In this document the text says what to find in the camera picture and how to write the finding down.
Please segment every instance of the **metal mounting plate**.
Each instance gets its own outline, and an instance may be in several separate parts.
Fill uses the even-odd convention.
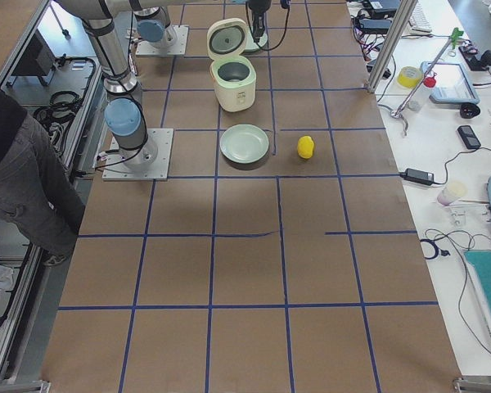
[[[174,26],[177,32],[177,42],[171,47],[153,47],[147,41],[138,43],[136,55],[142,57],[159,57],[159,56],[183,56],[186,54],[187,35],[189,26]]]
[[[167,180],[169,172],[169,160],[171,158],[171,146],[173,145],[173,129],[148,129],[149,138],[158,146],[156,159],[142,172],[134,172],[125,164],[117,164],[104,168],[102,178],[110,180]],[[118,149],[118,143],[113,138],[110,149]],[[105,165],[122,160],[119,154],[107,157]]]

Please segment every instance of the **person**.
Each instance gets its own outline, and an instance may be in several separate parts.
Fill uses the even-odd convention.
[[[84,210],[46,130],[0,89],[0,219],[53,266],[72,255]]]

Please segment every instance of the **red bottle cap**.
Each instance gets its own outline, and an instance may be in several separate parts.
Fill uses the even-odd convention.
[[[436,85],[436,79],[434,76],[428,76],[424,79],[424,85],[427,88],[433,88]]]

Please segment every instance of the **keyboard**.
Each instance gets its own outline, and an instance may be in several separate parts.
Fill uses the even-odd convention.
[[[409,18],[408,31],[413,35],[427,35],[433,31],[419,2],[417,2],[415,9],[412,11],[411,18]]]

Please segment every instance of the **tablet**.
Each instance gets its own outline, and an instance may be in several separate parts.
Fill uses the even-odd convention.
[[[421,64],[422,72],[426,72],[431,63]],[[436,63],[433,67],[436,73],[436,86],[431,93],[431,99],[438,103],[462,104],[472,102],[478,104],[480,99],[473,88],[466,71],[459,63]]]

